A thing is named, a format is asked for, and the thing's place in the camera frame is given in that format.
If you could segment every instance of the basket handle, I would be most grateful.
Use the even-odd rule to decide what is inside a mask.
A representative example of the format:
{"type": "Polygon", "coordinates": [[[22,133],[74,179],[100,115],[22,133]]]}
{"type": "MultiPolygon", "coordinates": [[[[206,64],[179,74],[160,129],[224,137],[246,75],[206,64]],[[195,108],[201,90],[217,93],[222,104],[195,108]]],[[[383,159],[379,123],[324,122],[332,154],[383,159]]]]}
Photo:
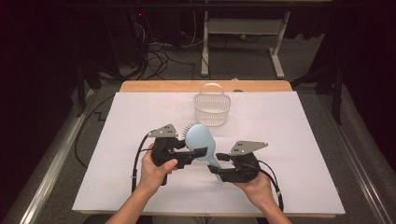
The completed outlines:
{"type": "Polygon", "coordinates": [[[210,83],[206,83],[204,86],[201,87],[200,89],[200,93],[201,94],[205,94],[204,93],[204,89],[210,86],[215,86],[215,87],[219,87],[221,89],[221,93],[220,94],[224,94],[224,88],[222,86],[220,86],[220,84],[215,83],[215,82],[210,82],[210,83]]]}

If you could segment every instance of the hand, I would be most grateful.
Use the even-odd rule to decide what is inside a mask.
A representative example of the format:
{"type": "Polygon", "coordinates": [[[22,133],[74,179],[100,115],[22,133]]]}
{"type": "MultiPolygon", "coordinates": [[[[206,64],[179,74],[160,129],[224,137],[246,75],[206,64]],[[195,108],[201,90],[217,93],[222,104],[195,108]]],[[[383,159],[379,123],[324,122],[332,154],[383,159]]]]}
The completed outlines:
{"type": "Polygon", "coordinates": [[[262,209],[264,206],[276,205],[271,181],[268,176],[259,173],[257,177],[247,183],[233,183],[245,192],[247,198],[256,207],[262,209]]]}
{"type": "Polygon", "coordinates": [[[137,187],[143,188],[153,195],[157,192],[165,175],[172,174],[172,170],[176,170],[176,168],[176,159],[167,161],[161,166],[156,166],[151,159],[151,150],[148,150],[142,159],[141,178],[137,187]]]}

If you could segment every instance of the white paper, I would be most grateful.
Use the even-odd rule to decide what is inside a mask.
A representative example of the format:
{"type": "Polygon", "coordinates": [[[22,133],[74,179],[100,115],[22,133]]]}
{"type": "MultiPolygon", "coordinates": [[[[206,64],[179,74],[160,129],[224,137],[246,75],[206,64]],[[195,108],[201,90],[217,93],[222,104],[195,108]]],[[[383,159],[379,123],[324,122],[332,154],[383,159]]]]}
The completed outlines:
{"type": "MultiPolygon", "coordinates": [[[[73,210],[117,211],[131,194],[134,157],[143,137],[172,123],[180,135],[195,122],[193,92],[117,93],[73,210]]],[[[216,152],[236,141],[267,142],[254,152],[276,173],[287,214],[345,213],[296,92],[230,92],[227,122],[209,127],[216,152]]],[[[149,138],[144,148],[153,143],[149,138]]],[[[223,168],[232,167],[220,161],[223,168]]],[[[178,215],[259,216],[242,190],[219,182],[207,161],[193,161],[168,176],[144,212],[178,215]]],[[[140,160],[137,166],[140,176],[140,160]]]]}

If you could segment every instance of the plastic basket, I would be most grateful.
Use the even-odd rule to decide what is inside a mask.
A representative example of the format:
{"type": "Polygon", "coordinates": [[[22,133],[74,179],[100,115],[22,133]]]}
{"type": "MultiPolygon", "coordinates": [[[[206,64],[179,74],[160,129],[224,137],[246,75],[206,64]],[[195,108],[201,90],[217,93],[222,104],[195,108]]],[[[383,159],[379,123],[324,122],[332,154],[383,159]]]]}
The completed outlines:
{"type": "Polygon", "coordinates": [[[217,83],[207,83],[194,96],[195,118],[206,126],[220,126],[227,121],[231,98],[217,83]],[[209,86],[219,87],[221,92],[204,92],[209,86]]]}

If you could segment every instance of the person's left hand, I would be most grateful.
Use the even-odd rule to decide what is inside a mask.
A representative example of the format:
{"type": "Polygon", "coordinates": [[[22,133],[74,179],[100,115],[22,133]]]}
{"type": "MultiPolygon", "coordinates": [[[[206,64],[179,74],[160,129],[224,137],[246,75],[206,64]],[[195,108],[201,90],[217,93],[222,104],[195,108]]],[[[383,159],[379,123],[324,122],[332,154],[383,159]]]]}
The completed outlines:
{"type": "Polygon", "coordinates": [[[176,170],[177,160],[172,159],[167,161],[161,166],[156,166],[151,159],[151,150],[146,152],[146,155],[142,159],[142,172],[138,187],[148,190],[153,195],[157,192],[166,174],[172,174],[172,170],[176,170]]]}

